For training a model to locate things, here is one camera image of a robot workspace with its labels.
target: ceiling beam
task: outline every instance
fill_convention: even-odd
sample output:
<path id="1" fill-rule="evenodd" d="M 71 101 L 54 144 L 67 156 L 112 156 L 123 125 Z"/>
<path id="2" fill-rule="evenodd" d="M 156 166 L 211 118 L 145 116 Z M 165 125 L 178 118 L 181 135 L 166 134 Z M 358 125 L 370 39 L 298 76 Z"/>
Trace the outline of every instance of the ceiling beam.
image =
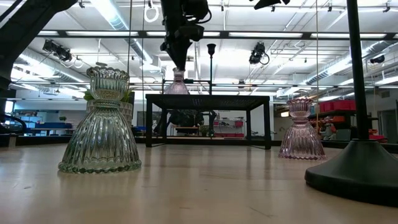
<path id="1" fill-rule="evenodd" d="M 164 39 L 165 32 L 160 30 L 131 31 L 131 37 L 138 39 Z M 205 31 L 204 39 L 242 39 L 242 40 L 349 40 L 347 32 L 281 32 L 281 31 L 241 31 L 210 30 Z M 42 30 L 37 37 L 45 38 L 102 38 L 125 39 L 129 32 L 123 30 Z M 361 33 L 361 40 L 398 40 L 397 32 Z"/>

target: round black base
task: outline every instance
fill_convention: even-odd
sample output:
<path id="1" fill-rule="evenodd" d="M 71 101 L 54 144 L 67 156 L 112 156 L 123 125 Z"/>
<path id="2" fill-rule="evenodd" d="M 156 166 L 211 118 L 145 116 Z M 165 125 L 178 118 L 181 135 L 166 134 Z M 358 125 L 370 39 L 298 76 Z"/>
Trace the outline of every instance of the round black base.
<path id="1" fill-rule="evenodd" d="M 308 168 L 305 180 L 328 194 L 398 207 L 398 159 L 376 141 L 352 140 L 333 159 Z"/>

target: window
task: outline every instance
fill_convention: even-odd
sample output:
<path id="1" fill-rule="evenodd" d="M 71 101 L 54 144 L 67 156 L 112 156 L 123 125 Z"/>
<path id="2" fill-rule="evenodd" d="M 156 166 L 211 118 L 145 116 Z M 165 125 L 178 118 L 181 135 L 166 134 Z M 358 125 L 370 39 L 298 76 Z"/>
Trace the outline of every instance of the window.
<path id="1" fill-rule="evenodd" d="M 12 113 L 12 109 L 14 109 L 14 102 L 13 101 L 6 101 L 6 109 L 4 110 L 5 113 Z"/>

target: table leg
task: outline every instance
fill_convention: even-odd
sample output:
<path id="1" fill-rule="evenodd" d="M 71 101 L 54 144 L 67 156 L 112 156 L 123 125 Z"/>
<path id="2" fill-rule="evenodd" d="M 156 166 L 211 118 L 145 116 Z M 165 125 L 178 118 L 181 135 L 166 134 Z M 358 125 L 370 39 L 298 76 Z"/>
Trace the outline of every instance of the table leg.
<path id="1" fill-rule="evenodd" d="M 269 121 L 269 101 L 264 102 L 264 140 L 266 149 L 271 149 L 271 122 Z"/>
<path id="2" fill-rule="evenodd" d="M 250 110 L 246 111 L 246 139 L 251 141 L 251 115 Z"/>
<path id="3" fill-rule="evenodd" d="M 147 111 L 146 111 L 146 147 L 152 147 L 152 101 L 147 99 Z"/>
<path id="4" fill-rule="evenodd" d="M 167 109 L 162 109 L 162 117 L 160 119 L 162 121 L 162 125 L 160 125 L 160 127 L 162 128 L 163 141 L 166 141 L 167 139 L 167 113 Z"/>

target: glass candle holder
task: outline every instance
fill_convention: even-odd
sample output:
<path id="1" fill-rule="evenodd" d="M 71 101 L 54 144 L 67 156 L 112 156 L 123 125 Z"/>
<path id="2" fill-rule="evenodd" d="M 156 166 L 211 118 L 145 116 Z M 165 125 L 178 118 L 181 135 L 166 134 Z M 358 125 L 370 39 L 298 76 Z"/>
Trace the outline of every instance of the glass candle holder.
<path id="1" fill-rule="evenodd" d="M 326 159 L 321 140 L 308 122 L 312 100 L 293 99 L 287 102 L 293 125 L 287 130 L 280 146 L 279 157 L 287 159 Z"/>
<path id="2" fill-rule="evenodd" d="M 174 82 L 166 88 L 164 94 L 184 94 L 184 95 L 189 94 L 187 86 L 185 86 L 184 83 L 185 71 L 180 71 L 177 68 L 174 68 L 173 72 L 174 72 Z"/>
<path id="3" fill-rule="evenodd" d="M 95 109 L 77 126 L 58 168 L 72 173 L 120 172 L 141 166 L 129 124 L 119 111 L 129 74 L 118 69 L 87 70 Z"/>

